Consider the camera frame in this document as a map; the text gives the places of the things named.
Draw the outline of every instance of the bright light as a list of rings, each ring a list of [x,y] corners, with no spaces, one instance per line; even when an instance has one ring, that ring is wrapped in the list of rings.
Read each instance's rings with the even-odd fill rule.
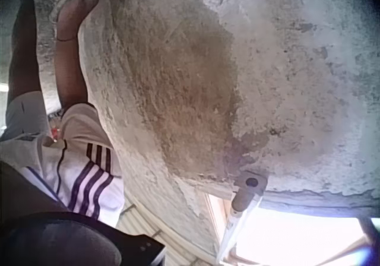
[[[9,90],[8,84],[0,83],[0,92],[8,92]]]
[[[312,217],[257,208],[237,239],[236,254],[271,266],[316,265],[362,236],[356,218]]]

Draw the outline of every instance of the person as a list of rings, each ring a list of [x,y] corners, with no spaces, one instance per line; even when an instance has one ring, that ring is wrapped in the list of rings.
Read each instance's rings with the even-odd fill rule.
[[[124,206],[121,169],[97,110],[88,102],[79,58],[78,32],[98,1],[69,0],[58,15],[54,61],[64,114],[55,142],[39,79],[34,0],[21,0],[12,31],[7,128],[0,138],[1,222],[59,210],[117,224]]]

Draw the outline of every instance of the rough cement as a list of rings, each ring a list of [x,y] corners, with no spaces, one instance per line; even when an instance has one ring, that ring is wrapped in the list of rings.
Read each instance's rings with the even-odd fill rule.
[[[265,207],[378,215],[378,17],[368,0],[101,0],[81,57],[127,191],[210,253],[199,189],[230,197],[244,169],[270,172]]]

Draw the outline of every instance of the brown stain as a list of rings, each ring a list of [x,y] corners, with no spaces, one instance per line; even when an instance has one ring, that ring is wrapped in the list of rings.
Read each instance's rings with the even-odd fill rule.
[[[202,0],[173,3],[167,18],[150,0],[113,0],[113,26],[125,47],[140,114],[169,171],[223,180],[229,172],[224,158],[243,155],[226,149],[238,101],[233,36]]]

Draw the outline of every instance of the white sports jersey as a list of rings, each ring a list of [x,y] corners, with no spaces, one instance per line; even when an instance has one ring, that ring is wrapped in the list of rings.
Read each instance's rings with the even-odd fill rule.
[[[124,206],[118,158],[95,108],[76,104],[62,118],[57,142],[23,134],[0,142],[0,160],[68,211],[115,227]]]

